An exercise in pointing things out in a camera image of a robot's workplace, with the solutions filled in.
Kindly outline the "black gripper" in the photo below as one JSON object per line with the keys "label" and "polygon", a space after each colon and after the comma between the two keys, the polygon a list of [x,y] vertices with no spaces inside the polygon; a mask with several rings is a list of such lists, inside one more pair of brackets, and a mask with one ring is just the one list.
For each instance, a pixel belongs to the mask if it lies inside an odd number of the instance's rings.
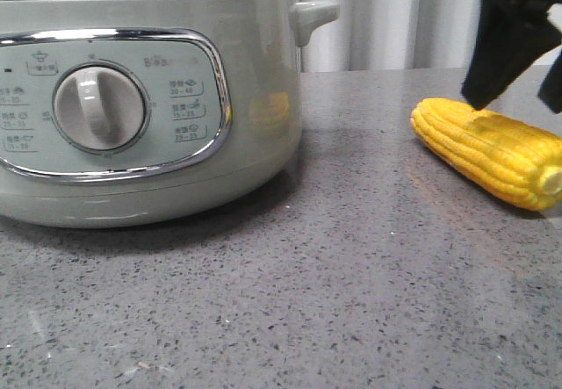
{"label": "black gripper", "polygon": [[[549,10],[561,0],[480,0],[479,29],[461,93],[480,110],[499,97],[538,58],[561,44]],[[562,112],[562,54],[552,63],[538,97]]]}

